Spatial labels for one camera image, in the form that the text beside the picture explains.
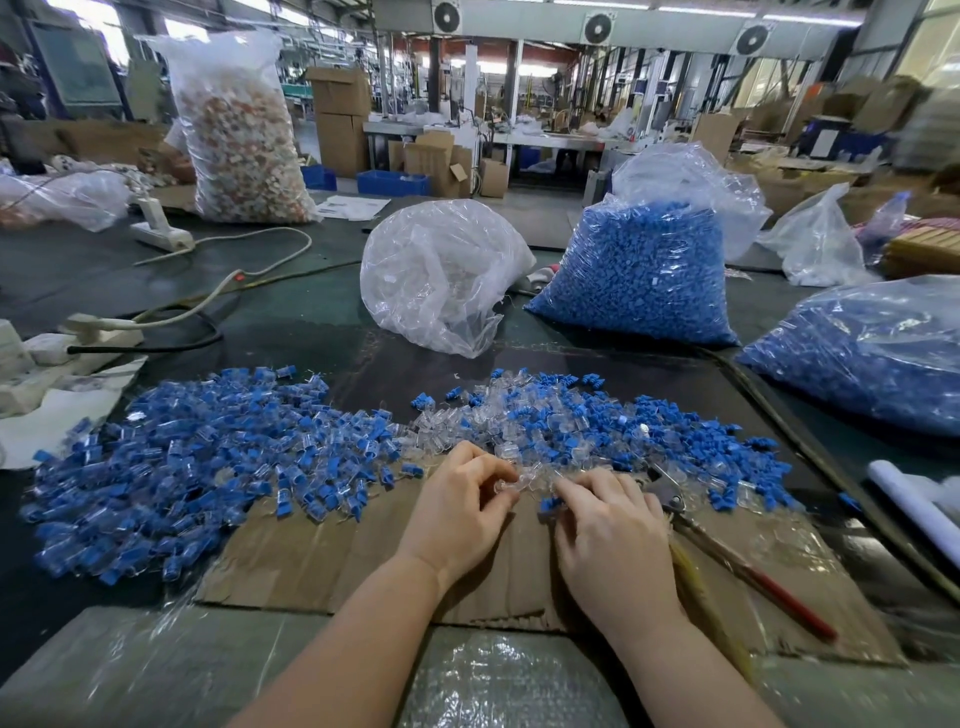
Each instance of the finger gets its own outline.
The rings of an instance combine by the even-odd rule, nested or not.
[[[557,526],[553,530],[553,540],[557,544],[557,562],[561,573],[569,573],[573,566],[573,542],[576,539],[576,524],[573,522],[573,513],[563,511],[557,518]]]
[[[480,522],[483,525],[484,535],[492,546],[496,536],[503,528],[507,515],[514,510],[516,502],[520,500],[520,493],[515,488],[504,488],[484,506],[480,511]]]
[[[573,515],[578,519],[596,507],[596,496],[587,488],[574,483],[572,480],[558,477],[553,481],[553,487],[557,490],[557,494],[564,499],[566,507],[573,511]]]
[[[461,440],[450,451],[450,454],[446,457],[445,462],[456,468],[468,463],[475,457],[480,457],[481,455],[486,454],[487,453],[484,450],[481,450],[475,446],[470,440]]]
[[[663,523],[663,506],[660,505],[660,499],[652,493],[644,493],[643,499],[647,503],[647,508],[650,509],[650,514],[657,519],[658,522]]]
[[[508,483],[516,483],[519,480],[519,475],[513,465],[488,452],[474,457],[457,470],[478,488],[492,479],[506,480]]]
[[[617,473],[616,479],[620,481],[624,494],[626,494],[633,505],[637,508],[647,507],[646,501],[643,499],[643,491],[640,490],[639,483],[634,480],[632,475],[629,473]]]
[[[623,485],[616,479],[616,475],[602,468],[594,468],[586,473],[580,473],[576,480],[581,485],[590,488],[593,494],[605,503],[623,502],[627,499],[623,492]]]

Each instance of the pile of blue plastic parts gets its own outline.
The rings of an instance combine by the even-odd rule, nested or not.
[[[547,493],[551,473],[657,462],[702,481],[718,510],[735,507],[745,484],[767,508],[794,504],[773,441],[739,442],[736,425],[701,421],[664,400],[619,402],[600,389],[599,375],[495,370],[470,391],[448,392],[449,405],[420,395],[408,427],[384,410],[334,409],[319,376],[294,383],[294,373],[226,369],[165,381],[134,400],[121,423],[99,432],[79,423],[65,456],[38,452],[20,510],[43,542],[36,562],[54,576],[85,573],[109,585],[154,566],[175,581],[261,497],[275,499],[278,518],[296,503],[315,522],[333,513],[359,521],[371,487],[390,491],[398,476],[422,477],[418,462],[464,439],[516,462],[520,487],[540,479]]]

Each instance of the person's left hand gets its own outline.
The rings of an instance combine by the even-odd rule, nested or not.
[[[438,600],[493,548],[520,498],[514,488],[494,496],[493,485],[497,480],[516,483],[517,478],[506,460],[464,441],[423,483],[396,555],[418,559],[436,573]],[[481,509],[481,499],[488,497]]]

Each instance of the clear plastic bag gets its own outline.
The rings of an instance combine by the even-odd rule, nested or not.
[[[960,436],[960,276],[835,288],[737,360],[856,414]]]
[[[837,201],[847,182],[804,200],[781,217],[757,242],[783,258],[783,272],[793,285],[827,288],[876,280],[863,264],[863,251]]]
[[[493,343],[503,318],[493,307],[536,263],[520,233],[486,205],[420,203],[367,238],[360,295],[378,326],[472,359]]]
[[[0,228],[66,220],[100,232],[127,216],[130,197],[123,175],[103,169],[53,179],[0,175]]]
[[[867,266],[877,266],[883,258],[883,246],[893,240],[906,224],[906,206],[910,202],[910,191],[898,192],[870,218],[863,229],[856,234],[856,241],[863,250],[863,259]]]
[[[747,252],[772,214],[753,175],[728,172],[700,142],[647,147],[613,172],[613,194],[641,205],[669,201],[712,209],[727,261]]]
[[[584,210],[560,270],[526,309],[588,328],[735,344],[719,216],[608,195]]]
[[[220,223],[305,223],[293,124],[276,74],[280,36],[211,34],[208,41],[143,38],[170,66],[180,122],[197,172],[197,211]]]

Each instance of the blue plastic bin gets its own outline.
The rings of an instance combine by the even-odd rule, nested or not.
[[[532,167],[540,161],[540,147],[520,147],[520,169]]]
[[[383,172],[372,169],[357,175],[357,192],[361,195],[406,197],[430,194],[430,178],[426,175],[408,175],[405,172]]]
[[[332,169],[327,169],[322,164],[311,164],[309,167],[301,167],[300,173],[303,174],[303,181],[307,189],[326,189],[330,192],[337,191],[337,176],[333,174]]]

